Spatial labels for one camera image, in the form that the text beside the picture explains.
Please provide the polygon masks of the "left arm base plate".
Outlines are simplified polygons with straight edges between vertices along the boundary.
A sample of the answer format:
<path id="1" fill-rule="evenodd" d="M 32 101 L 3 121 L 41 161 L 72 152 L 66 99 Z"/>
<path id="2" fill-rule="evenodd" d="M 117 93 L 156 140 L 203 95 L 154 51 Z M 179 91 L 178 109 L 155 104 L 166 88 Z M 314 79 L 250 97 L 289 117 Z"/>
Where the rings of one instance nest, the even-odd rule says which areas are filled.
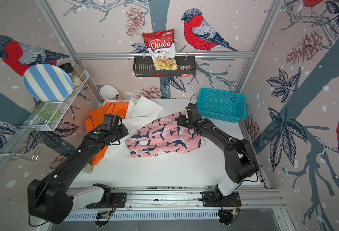
<path id="1" fill-rule="evenodd" d="M 92 203 L 86 206 L 88 209 L 100 209 L 100 208 L 124 208 L 127 199 L 127 193 L 125 192 L 108 192 L 101 201 Z"/>

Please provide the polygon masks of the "pink shark print shorts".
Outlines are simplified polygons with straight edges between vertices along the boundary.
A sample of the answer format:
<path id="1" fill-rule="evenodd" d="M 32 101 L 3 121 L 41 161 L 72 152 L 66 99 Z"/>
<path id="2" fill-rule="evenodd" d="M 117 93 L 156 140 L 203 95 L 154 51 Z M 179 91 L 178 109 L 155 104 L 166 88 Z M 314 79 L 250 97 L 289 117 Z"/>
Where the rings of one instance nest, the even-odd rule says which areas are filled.
<path id="1" fill-rule="evenodd" d="M 159 118 L 126 140 L 133 158 L 155 157 L 169 153 L 185 154 L 205 146 L 205 141 L 196 132 L 177 124 L 185 111 Z"/>

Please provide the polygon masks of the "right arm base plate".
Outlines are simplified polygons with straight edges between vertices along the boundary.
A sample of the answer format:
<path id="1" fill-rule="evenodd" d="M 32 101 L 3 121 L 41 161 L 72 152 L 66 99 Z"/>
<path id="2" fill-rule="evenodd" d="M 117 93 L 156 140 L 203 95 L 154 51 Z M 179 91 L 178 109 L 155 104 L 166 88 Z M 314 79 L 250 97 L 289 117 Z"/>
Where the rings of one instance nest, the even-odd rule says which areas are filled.
<path id="1" fill-rule="evenodd" d="M 220 192 L 205 191 L 201 193 L 203 207 L 241 207 L 241 199 L 238 192 L 223 196 Z"/>

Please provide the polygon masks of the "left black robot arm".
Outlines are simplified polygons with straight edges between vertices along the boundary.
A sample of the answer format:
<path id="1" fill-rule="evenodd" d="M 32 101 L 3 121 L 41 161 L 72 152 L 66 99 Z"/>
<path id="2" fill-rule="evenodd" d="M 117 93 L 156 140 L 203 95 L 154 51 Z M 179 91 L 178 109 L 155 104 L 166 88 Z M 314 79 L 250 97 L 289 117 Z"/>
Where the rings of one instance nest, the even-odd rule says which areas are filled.
<path id="1" fill-rule="evenodd" d="M 33 180 L 27 187 L 28 212 L 54 224 L 64 221 L 74 210 L 101 201 L 104 190 L 99 186 L 85 188 L 82 197 L 70 193 L 69 187 L 85 167 L 104 147 L 120 144 L 129 134 L 118 115 L 106 114 L 96 129 L 86 134 L 73 154 L 42 180 Z"/>

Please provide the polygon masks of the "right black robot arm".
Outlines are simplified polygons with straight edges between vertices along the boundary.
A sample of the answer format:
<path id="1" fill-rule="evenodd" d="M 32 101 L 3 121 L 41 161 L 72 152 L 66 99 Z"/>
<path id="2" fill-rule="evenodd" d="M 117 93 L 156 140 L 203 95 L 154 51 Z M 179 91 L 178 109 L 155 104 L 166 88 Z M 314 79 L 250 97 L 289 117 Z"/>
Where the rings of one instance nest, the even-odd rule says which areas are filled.
<path id="1" fill-rule="evenodd" d="M 232 137 L 217 128 L 207 118 L 202 118 L 197 105 L 189 103 L 186 115 L 177 119 L 179 126 L 189 128 L 198 135 L 213 142 L 224 154 L 226 176 L 216 185 L 215 193 L 227 197 L 245 181 L 259 171 L 259 164 L 253 151 L 253 145 L 247 139 Z"/>

